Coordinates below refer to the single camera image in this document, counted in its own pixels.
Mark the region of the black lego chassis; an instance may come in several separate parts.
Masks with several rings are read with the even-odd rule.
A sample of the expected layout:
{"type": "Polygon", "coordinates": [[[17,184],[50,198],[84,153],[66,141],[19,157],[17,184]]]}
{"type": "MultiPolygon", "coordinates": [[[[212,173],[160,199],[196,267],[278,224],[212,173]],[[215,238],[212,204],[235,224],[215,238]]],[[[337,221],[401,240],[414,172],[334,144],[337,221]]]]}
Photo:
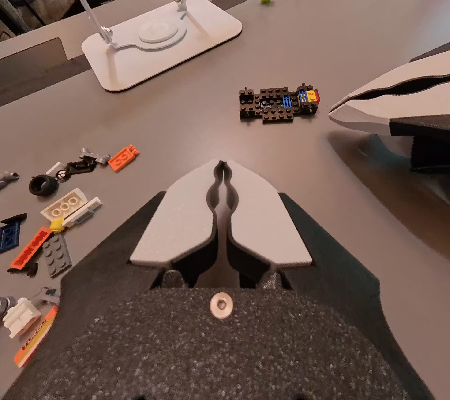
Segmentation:
{"type": "Polygon", "coordinates": [[[299,105],[298,92],[314,90],[305,83],[290,91],[287,87],[262,88],[259,92],[245,87],[239,91],[239,116],[242,120],[261,119],[263,123],[292,122],[295,117],[315,115],[319,104],[299,105]],[[282,97],[290,95],[294,100],[291,110],[282,106],[282,97]]]}

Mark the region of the dark grey lego plate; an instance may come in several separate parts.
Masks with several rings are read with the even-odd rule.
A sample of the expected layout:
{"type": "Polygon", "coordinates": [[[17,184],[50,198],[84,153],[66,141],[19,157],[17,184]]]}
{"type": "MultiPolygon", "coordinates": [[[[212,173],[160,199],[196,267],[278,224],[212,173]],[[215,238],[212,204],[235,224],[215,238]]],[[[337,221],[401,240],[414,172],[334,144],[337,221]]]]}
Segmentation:
{"type": "Polygon", "coordinates": [[[42,251],[51,279],[72,266],[71,257],[63,233],[51,234],[42,244],[42,251]]]}

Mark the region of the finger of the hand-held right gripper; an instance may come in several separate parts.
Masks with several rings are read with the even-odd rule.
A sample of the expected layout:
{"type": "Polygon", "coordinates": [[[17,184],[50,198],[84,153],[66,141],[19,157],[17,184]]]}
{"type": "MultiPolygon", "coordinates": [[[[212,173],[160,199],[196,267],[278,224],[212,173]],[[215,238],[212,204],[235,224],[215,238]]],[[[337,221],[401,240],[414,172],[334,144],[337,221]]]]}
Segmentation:
{"type": "Polygon", "coordinates": [[[345,100],[329,118],[352,130],[388,136],[392,119],[449,115],[449,94],[447,82],[411,94],[345,100]]]}
{"type": "Polygon", "coordinates": [[[346,95],[332,109],[350,100],[369,100],[385,94],[411,94],[449,82],[450,52],[428,52],[346,95]]]}

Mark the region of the white book stand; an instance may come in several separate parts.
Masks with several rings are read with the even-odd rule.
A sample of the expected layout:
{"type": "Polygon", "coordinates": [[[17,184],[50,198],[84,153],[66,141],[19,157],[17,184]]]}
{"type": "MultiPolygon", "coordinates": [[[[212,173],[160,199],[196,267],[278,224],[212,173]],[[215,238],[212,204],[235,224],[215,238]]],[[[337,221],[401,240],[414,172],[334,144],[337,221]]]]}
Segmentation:
{"type": "Polygon", "coordinates": [[[80,0],[96,28],[82,51],[100,85],[120,92],[237,37],[242,23],[209,0],[173,0],[111,28],[80,0]]]}

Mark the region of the pile of lego pieces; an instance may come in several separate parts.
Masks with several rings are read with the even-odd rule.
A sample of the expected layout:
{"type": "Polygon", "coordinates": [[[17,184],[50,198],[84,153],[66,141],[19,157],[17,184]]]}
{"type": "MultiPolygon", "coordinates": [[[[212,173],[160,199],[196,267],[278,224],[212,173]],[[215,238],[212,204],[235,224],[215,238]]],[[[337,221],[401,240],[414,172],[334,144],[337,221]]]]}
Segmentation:
{"type": "MultiPolygon", "coordinates": [[[[80,161],[68,163],[67,166],[63,166],[59,162],[46,174],[32,178],[29,185],[30,193],[43,196],[52,195],[57,190],[60,181],[66,181],[77,173],[91,172],[97,164],[108,164],[114,172],[119,172],[135,160],[138,155],[139,151],[132,144],[126,146],[113,157],[108,154],[105,156],[94,155],[87,149],[82,149],[80,161]]],[[[76,188],[46,207],[41,211],[41,215],[49,221],[49,225],[38,229],[30,242],[9,264],[7,273],[24,273],[28,277],[34,277],[39,267],[35,256],[37,253],[43,252],[43,242],[51,234],[64,234],[65,229],[83,223],[100,206],[102,206],[102,202],[99,197],[88,200],[86,195],[76,188]]],[[[57,304],[59,298],[54,292],[54,290],[43,288],[40,294],[32,300],[27,297],[21,297],[18,300],[12,296],[1,297],[1,326],[8,331],[10,339],[26,334],[38,320],[41,320],[39,328],[29,337],[14,357],[14,362],[19,368],[25,366],[26,361],[31,358],[32,352],[48,332],[56,315],[57,307],[54,306],[48,315],[42,318],[42,313],[38,307],[40,302],[57,304]]]]}

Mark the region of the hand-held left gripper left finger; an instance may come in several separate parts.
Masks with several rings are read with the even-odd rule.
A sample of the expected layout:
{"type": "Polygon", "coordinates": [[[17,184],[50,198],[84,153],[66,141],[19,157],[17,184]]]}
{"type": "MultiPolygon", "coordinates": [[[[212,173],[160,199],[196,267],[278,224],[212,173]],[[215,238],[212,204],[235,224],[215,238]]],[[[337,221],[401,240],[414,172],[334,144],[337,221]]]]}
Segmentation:
{"type": "Polygon", "coordinates": [[[212,242],[223,162],[213,159],[172,184],[130,256],[138,266],[168,268],[212,242]]]}

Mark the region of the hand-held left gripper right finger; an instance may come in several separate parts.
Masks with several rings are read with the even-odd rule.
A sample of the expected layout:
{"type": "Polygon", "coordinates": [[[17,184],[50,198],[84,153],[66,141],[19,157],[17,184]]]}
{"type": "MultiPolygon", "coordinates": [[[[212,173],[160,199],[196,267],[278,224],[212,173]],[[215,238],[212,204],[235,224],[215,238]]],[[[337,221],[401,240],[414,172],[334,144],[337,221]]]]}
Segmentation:
{"type": "Polygon", "coordinates": [[[227,257],[234,269],[284,269],[312,264],[278,190],[233,160],[225,163],[230,216],[227,257]]]}

